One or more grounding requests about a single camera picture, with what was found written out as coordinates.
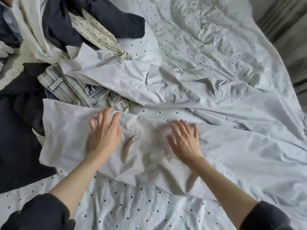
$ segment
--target bed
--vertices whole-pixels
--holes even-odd
[[[284,64],[254,23],[248,0],[111,1],[122,11],[146,19],[144,38],[119,42],[133,60],[185,71],[191,80],[198,75],[241,80],[264,92],[278,93],[294,112],[300,111]],[[9,70],[1,82],[9,82],[16,73],[15,69]],[[142,107],[133,104],[128,112],[144,114]],[[179,115],[189,122],[204,122],[182,109],[166,109],[163,115],[159,112],[147,109],[145,115],[164,120]],[[0,224],[28,200],[48,192],[67,174],[61,168],[57,171],[52,177],[1,194]],[[302,197],[301,206],[306,207],[305,203]],[[306,229],[305,218],[292,216],[293,227]],[[75,219],[75,229],[235,229],[216,201],[135,187],[100,173],[91,181]]]

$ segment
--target dark sweater sleeve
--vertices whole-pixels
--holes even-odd
[[[45,193],[27,202],[21,211],[12,213],[1,230],[73,230],[69,210],[57,197]]]
[[[281,209],[260,201],[243,220],[240,230],[293,230]]]

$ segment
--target hand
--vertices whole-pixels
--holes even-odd
[[[112,110],[113,108],[108,108],[99,112],[97,117],[92,117],[89,122],[92,133],[89,139],[90,152],[87,157],[97,161],[99,166],[115,151],[122,137],[118,123],[121,112],[115,113],[110,122]]]
[[[183,120],[175,120],[169,125],[175,135],[176,143],[168,135],[167,141],[174,154],[187,166],[192,166],[195,160],[202,158],[199,146],[198,129],[194,123],[194,134],[192,135],[190,127]]]

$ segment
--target person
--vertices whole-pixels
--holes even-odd
[[[84,160],[49,193],[37,195],[21,211],[12,213],[1,230],[75,228],[72,217],[87,186],[121,140],[118,123],[121,113],[115,113],[110,120],[112,110],[105,109],[91,118],[90,150]],[[292,229],[284,212],[264,201],[256,201],[210,165],[202,156],[196,124],[193,133],[183,120],[174,121],[170,127],[175,136],[175,139],[167,136],[172,151],[206,183],[236,229]]]

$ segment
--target gray curtain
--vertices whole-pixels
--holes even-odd
[[[307,112],[307,0],[276,0],[257,24],[281,55]]]

